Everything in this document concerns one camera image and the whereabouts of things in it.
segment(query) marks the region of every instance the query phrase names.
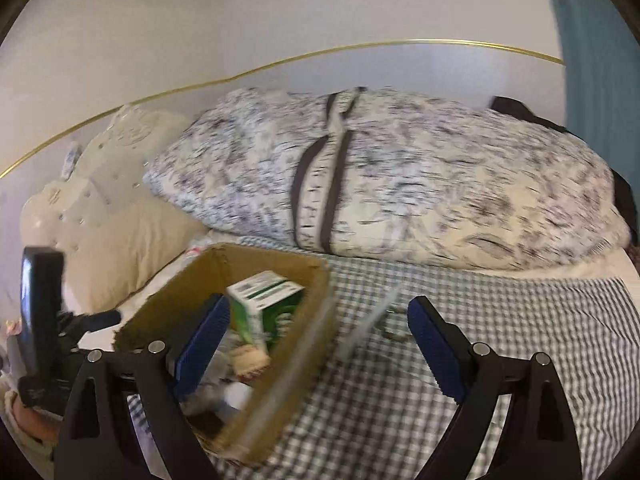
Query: blue gripper pad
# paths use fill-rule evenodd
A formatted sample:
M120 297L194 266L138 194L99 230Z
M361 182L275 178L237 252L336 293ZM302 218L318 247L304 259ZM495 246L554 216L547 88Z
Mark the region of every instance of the blue gripper pad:
M418 343L440 390L444 395L452 397L456 403L460 404L466 396L461 363L456 352L447 342L446 336L438 329L438 324L443 330L446 330L444 325L448 324L435 311L429 300L423 296L413 298L409 302L406 315L409 330L414 335L415 342Z
M182 337L183 341L178 343L179 354L169 356L168 360L170 372L173 368L176 399L184 400L196 390L229 322L228 299L213 294L202 305L195 320L181 328L182 334L178 338Z

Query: cardboard box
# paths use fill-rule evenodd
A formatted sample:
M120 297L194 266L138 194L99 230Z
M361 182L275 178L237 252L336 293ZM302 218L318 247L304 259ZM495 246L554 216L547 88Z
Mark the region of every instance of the cardboard box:
M330 273L320 258L233 244L212 246L150 296L114 340L117 350L130 351L167 338L172 327L211 294L224 294L228 286L264 270L305 287L292 323L271 352L271 365L252 384L244 410L219 431L206 417L191 421L205 449L245 464L270 455L330 350L337 319Z

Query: teal curtain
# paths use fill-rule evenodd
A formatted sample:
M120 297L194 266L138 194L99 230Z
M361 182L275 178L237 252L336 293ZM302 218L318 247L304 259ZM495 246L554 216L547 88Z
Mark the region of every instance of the teal curtain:
M610 0L552 0L566 127L631 185L640 207L640 45Z

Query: tufted headboard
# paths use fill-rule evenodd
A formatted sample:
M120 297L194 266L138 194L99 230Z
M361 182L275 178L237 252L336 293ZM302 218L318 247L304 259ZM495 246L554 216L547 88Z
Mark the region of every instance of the tufted headboard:
M49 246L65 254L77 251L90 228L151 196L141 184L146 167L189 124L179 114L122 107L86 147L68 180L49 182L24 204L22 244Z

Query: checkered bed sheet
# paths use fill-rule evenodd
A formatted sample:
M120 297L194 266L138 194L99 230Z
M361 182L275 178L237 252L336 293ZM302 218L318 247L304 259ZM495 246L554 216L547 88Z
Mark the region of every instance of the checkered bed sheet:
M305 253L264 238L241 244ZM586 480L622 447L640 416L640 316L620 280L516 280L452 270L321 254L332 271L340 315L336 346L401 283L394 306L425 295L471 341L501 355L554 360L576 426ZM386 328L408 333L406 315ZM137 397L133 419L148 428ZM498 402L469 478L483 474L506 418ZM225 479L413 479L445 431L456 405L444 397L413 338L374 330L343 364L330 357L299 413L262 466L211 457Z

